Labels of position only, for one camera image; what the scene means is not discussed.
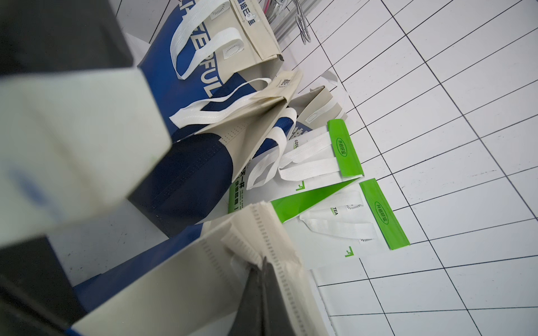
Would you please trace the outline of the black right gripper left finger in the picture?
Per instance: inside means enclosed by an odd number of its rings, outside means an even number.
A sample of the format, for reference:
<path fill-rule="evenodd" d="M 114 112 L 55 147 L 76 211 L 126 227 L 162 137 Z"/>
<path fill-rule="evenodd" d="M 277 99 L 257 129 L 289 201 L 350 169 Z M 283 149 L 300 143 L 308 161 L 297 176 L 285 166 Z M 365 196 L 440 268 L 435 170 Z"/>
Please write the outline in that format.
<path fill-rule="evenodd" d="M 2 335 L 65 335 L 85 315 L 47 237 L 1 248 Z"/>

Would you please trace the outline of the blue beige takeout bag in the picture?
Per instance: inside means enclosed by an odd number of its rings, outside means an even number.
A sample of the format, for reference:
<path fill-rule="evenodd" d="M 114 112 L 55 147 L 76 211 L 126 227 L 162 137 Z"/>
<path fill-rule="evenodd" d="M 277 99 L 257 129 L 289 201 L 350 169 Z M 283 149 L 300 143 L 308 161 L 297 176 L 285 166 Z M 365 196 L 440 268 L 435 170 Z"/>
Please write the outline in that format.
<path fill-rule="evenodd" d="M 229 335 L 252 265 L 275 269 L 295 335 L 328 333 L 273 206 L 251 204 L 77 321 L 69 335 Z"/>

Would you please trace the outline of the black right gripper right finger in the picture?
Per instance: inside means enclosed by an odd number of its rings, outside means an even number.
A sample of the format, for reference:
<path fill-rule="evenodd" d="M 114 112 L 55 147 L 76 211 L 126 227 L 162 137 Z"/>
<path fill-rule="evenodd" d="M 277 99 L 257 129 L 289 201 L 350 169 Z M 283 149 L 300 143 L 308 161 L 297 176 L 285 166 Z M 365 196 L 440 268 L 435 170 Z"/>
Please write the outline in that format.
<path fill-rule="evenodd" d="M 252 265 L 229 335 L 295 335 L 276 277 L 265 258 Z"/>

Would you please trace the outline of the navy beige small bag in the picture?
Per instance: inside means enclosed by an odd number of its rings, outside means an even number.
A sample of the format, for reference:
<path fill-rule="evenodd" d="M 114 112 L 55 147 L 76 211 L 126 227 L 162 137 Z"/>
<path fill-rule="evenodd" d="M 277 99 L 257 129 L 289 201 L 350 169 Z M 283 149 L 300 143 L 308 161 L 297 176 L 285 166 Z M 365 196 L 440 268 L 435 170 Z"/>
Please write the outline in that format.
<path fill-rule="evenodd" d="M 200 223 L 219 203 L 232 182 L 266 139 L 277 139 L 276 127 L 287 115 L 303 74 L 283 71 L 267 86 L 221 111 L 207 111 L 204 99 L 171 117 L 177 126 L 201 125 L 171 149 L 128 197 L 145 217 L 168 237 Z"/>

